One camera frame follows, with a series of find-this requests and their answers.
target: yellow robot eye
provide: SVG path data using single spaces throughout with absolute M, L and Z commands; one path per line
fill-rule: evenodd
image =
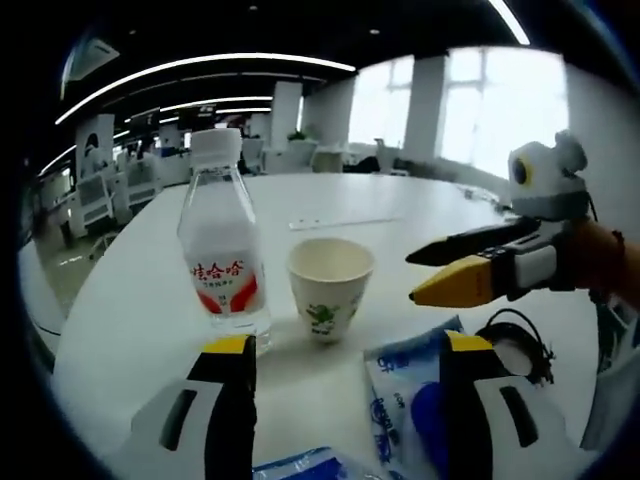
M 519 185 L 529 185 L 531 183 L 531 165 L 523 158 L 516 158 L 511 165 L 513 179 Z

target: blue and white packet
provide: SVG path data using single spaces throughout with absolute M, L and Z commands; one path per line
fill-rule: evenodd
M 253 480 L 382 479 L 356 461 L 329 447 L 321 447 L 254 467 Z
M 364 352 L 378 458 L 394 480 L 439 478 L 414 426 L 411 405 L 425 385 L 440 380 L 446 330 L 464 333 L 457 315 L 417 337 Z

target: white round table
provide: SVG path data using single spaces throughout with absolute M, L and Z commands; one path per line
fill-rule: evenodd
M 488 203 L 465 199 L 452 184 L 417 178 L 301 174 L 246 183 L 261 229 L 273 319 L 273 346 L 258 359 L 254 464 L 329 445 L 375 467 L 362 351 L 422 333 L 456 313 L 473 333 L 508 304 L 500 299 L 469 310 L 415 306 L 408 292 L 436 269 L 408 265 L 405 256 L 436 237 L 501 219 Z M 176 236 L 185 192 L 186 186 L 164 190 L 120 233 L 83 285 L 63 329 L 54 392 L 98 456 L 120 445 L 136 411 L 169 381 L 185 378 L 199 348 L 213 338 Z M 325 227 L 300 229 L 306 222 Z M 330 348 L 305 337 L 285 268 L 293 245 L 318 236 L 360 242 L 376 257 L 346 338 Z M 584 292 L 533 292 L 511 305 L 535 322 L 557 354 L 556 383 L 544 392 L 579 443 L 595 388 L 595 309 Z

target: robotic arm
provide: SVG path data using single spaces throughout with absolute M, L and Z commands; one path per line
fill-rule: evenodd
M 532 289 L 573 290 L 563 240 L 572 220 L 587 216 L 590 196 L 576 175 L 587 166 L 578 141 L 567 131 L 556 145 L 528 143 L 509 157 L 513 210 L 505 225 L 447 237 L 407 256 L 419 265 L 448 264 L 411 292 L 418 305 L 474 307 Z

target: ceiling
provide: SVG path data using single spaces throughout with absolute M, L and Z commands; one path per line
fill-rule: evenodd
M 87 95 L 115 80 L 166 62 L 218 53 L 265 52 L 321 58 L 359 69 L 401 55 L 413 54 L 417 58 L 441 55 L 457 46 L 517 45 L 487 0 L 365 3 L 240 0 L 178 4 L 177 9 L 175 5 L 158 8 L 156 4 L 140 13 L 119 6 L 93 17 L 98 20 L 84 30 L 83 38 L 98 37 L 120 55 L 82 81 L 69 83 L 64 100 L 54 103 L 52 111 L 42 115 L 47 122 L 44 126 L 47 141 L 34 146 L 31 158 L 36 173 L 73 144 L 79 122 L 98 112 L 116 115 L 117 132 L 126 128 L 123 123 L 126 118 L 154 107 L 207 98 L 271 95 L 279 79 L 302 81 L 304 93 L 308 94 L 327 82 L 354 74 L 276 60 L 198 63 L 128 82 L 89 102 L 60 125 L 53 125 L 53 120 Z M 568 2 L 510 0 L 508 4 L 533 47 L 562 53 L 569 63 L 631 88 L 628 76 L 603 40 Z M 630 41 L 631 24 L 635 22 L 620 13 L 624 6 L 616 6 L 625 2 L 600 4 L 607 21 L 612 24 L 615 19 L 614 28 L 621 40 Z M 372 34 L 372 29 L 379 34 Z M 633 54 L 637 64 L 638 52 Z M 243 106 L 264 104 L 229 105 Z

